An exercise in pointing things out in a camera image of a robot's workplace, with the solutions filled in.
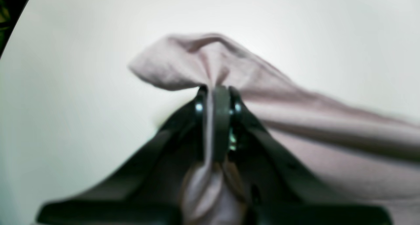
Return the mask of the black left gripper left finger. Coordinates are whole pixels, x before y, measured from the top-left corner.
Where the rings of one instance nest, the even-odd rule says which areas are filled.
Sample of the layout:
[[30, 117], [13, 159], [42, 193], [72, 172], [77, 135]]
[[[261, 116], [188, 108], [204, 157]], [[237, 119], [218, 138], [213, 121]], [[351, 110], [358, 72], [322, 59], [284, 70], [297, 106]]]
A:
[[92, 188], [43, 205], [42, 225], [181, 225], [180, 190], [204, 161], [206, 87], [175, 111], [156, 135]]

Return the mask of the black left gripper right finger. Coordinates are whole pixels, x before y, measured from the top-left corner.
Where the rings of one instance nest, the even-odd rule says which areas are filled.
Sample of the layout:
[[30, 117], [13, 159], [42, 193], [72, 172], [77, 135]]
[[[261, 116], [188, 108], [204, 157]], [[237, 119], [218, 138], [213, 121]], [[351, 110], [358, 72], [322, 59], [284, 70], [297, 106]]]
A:
[[277, 142], [234, 87], [212, 93], [212, 160], [243, 173], [245, 225], [391, 225], [387, 211], [335, 192]]

